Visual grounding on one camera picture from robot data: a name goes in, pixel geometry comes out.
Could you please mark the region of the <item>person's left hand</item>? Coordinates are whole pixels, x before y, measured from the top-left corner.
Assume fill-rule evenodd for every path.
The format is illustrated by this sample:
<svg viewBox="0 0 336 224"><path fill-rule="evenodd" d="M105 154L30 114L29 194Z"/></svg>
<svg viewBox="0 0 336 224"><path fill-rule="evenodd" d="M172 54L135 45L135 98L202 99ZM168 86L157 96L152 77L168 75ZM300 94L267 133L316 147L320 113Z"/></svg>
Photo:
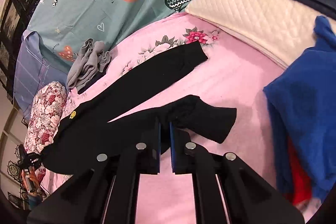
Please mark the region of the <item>person's left hand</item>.
<svg viewBox="0 0 336 224"><path fill-rule="evenodd" d="M46 192L42 189L40 182L37 179L35 170L33 167L23 169L21 171L23 185L27 190L27 193L31 197L38 197L44 199L47 197Z"/></svg>

